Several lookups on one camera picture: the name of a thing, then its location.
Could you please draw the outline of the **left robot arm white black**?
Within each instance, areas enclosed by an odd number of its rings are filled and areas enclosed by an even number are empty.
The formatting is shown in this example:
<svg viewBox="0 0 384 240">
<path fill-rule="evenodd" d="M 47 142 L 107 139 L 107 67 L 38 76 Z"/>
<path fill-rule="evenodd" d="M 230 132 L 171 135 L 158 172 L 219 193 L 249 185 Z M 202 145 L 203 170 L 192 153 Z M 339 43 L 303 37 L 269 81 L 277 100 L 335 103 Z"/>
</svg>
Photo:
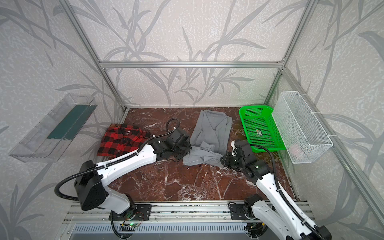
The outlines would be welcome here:
<svg viewBox="0 0 384 240">
<path fill-rule="evenodd" d="M 156 161 L 174 158 L 182 159 L 191 151 L 189 134 L 177 128 L 166 139 L 151 137 L 139 149 L 115 159 L 94 164 L 85 162 L 81 172 L 101 167 L 80 177 L 74 182 L 78 202 L 83 211 L 96 208 L 113 211 L 118 215 L 126 215 L 134 211 L 135 204 L 127 194 L 121 194 L 109 185 L 121 176 Z"/>
</svg>

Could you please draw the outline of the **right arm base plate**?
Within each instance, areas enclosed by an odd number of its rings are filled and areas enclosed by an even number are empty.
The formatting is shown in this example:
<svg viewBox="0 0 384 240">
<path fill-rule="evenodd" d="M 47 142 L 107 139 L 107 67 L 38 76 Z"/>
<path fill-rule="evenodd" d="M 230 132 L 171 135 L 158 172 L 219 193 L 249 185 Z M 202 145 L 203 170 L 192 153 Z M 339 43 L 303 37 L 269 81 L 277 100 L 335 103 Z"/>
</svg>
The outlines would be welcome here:
<svg viewBox="0 0 384 240">
<path fill-rule="evenodd" d="M 229 202 L 228 207 L 230 210 L 231 220 L 253 220 L 251 207 L 247 203 Z"/>
</svg>

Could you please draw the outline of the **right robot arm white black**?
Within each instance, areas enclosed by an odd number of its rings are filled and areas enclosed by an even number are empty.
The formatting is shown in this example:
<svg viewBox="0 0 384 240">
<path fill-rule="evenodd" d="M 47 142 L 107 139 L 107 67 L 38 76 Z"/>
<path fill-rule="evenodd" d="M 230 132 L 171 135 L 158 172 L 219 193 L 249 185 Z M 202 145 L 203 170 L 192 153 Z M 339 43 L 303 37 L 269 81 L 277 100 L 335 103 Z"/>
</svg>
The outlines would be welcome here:
<svg viewBox="0 0 384 240">
<path fill-rule="evenodd" d="M 250 220 L 259 223 L 255 227 L 245 226 L 252 238 L 270 229 L 280 240 L 330 240 L 332 235 L 325 227 L 319 227 L 292 200 L 277 178 L 275 160 L 272 167 L 258 160 L 247 141 L 231 143 L 232 152 L 221 157 L 221 163 L 232 170 L 243 173 L 269 200 L 259 195 L 251 196 L 242 204 L 230 202 L 232 220 Z"/>
</svg>

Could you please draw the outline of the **green plastic basket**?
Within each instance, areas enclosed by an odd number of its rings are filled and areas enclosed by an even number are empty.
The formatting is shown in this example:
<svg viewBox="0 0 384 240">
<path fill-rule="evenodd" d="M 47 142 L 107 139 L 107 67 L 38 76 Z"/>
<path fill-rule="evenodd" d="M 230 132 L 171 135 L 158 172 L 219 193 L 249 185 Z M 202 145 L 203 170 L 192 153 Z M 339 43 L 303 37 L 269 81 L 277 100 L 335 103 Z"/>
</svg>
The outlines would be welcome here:
<svg viewBox="0 0 384 240">
<path fill-rule="evenodd" d="M 249 144 L 278 152 L 285 150 L 286 146 L 272 116 L 273 111 L 265 105 L 245 106 L 239 109 L 239 115 Z M 259 136 L 257 130 L 261 130 L 263 135 Z"/>
</svg>

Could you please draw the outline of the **grey long sleeve shirt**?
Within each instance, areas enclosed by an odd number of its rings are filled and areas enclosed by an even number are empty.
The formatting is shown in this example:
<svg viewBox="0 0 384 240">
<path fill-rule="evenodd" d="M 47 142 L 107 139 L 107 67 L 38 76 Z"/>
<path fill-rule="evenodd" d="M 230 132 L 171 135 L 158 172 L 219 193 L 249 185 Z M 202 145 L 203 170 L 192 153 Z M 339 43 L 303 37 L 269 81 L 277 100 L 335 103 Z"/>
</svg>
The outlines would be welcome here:
<svg viewBox="0 0 384 240">
<path fill-rule="evenodd" d="M 201 111 L 190 140 L 192 149 L 183 157 L 184 165 L 207 164 L 222 168 L 220 158 L 227 152 L 232 122 L 225 113 Z"/>
</svg>

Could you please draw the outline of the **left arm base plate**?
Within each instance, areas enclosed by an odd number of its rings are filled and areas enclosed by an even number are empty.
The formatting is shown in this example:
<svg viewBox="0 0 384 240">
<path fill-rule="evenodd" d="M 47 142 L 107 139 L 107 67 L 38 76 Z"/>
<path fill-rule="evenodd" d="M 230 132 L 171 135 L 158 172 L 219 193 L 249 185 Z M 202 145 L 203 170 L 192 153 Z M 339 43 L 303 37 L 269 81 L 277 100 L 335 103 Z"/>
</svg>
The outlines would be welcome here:
<svg viewBox="0 0 384 240">
<path fill-rule="evenodd" d="M 126 214 L 110 213 L 109 220 L 113 221 L 148 221 L 152 210 L 151 204 L 138 204 L 136 209 L 128 211 Z"/>
</svg>

